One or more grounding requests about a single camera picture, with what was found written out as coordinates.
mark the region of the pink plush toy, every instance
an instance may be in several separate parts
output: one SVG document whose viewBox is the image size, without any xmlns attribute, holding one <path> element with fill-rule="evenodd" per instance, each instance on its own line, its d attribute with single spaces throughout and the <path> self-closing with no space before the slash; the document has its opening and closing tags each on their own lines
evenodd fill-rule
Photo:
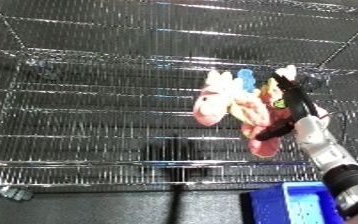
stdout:
<svg viewBox="0 0 358 224">
<path fill-rule="evenodd" d="M 221 121 L 241 86 L 242 80 L 233 79 L 230 72 L 209 72 L 205 86 L 193 107 L 196 120 L 205 126 L 212 126 Z"/>
</svg>

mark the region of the blue plush part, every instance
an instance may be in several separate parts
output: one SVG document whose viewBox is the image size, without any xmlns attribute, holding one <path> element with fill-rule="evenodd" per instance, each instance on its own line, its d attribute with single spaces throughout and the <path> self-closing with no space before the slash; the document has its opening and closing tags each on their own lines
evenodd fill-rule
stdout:
<svg viewBox="0 0 358 224">
<path fill-rule="evenodd" d="M 250 69 L 241 69 L 237 72 L 237 78 L 241 78 L 243 80 L 243 90 L 251 93 L 255 89 L 255 77 L 253 75 L 253 71 Z"/>
</svg>

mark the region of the wire shelf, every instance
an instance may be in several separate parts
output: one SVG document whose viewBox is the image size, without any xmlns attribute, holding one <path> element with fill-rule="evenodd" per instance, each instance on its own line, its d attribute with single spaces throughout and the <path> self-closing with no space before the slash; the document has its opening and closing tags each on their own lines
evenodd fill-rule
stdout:
<svg viewBox="0 0 358 224">
<path fill-rule="evenodd" d="M 324 80 L 311 96 L 345 113 L 344 145 L 358 159 L 358 39 L 347 43 L 357 32 L 358 8 L 292 1 L 0 0 L 0 186 L 146 191 L 318 180 L 291 136 L 276 157 L 260 159 L 235 119 L 203 127 L 192 106 L 210 69 L 247 66 L 262 82 L 293 63 Z M 330 130 L 341 136 L 341 117 Z"/>
</svg>

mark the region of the plush toy ear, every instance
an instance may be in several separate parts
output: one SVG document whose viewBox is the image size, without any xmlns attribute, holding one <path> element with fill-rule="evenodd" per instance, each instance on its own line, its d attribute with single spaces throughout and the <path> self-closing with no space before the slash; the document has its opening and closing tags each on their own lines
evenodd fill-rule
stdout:
<svg viewBox="0 0 358 224">
<path fill-rule="evenodd" d="M 279 68 L 276 70 L 276 73 L 280 76 L 285 76 L 289 80 L 295 80 L 296 77 L 296 67 L 295 65 L 288 65 L 285 68 Z"/>
<path fill-rule="evenodd" d="M 208 73 L 207 80 L 205 80 L 205 84 L 213 85 L 219 83 L 220 74 L 216 70 L 212 70 Z"/>
</svg>

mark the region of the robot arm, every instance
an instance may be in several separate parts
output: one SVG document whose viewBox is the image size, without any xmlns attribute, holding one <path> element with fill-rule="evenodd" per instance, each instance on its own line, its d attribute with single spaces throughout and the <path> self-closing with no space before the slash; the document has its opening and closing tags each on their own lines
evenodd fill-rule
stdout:
<svg viewBox="0 0 358 224">
<path fill-rule="evenodd" d="M 340 215 L 349 224 L 358 223 L 358 162 L 323 127 L 317 111 L 302 87 L 274 74 L 291 117 L 257 136 L 258 140 L 278 137 L 295 129 L 300 148 L 320 170 L 323 183 L 335 198 Z"/>
</svg>

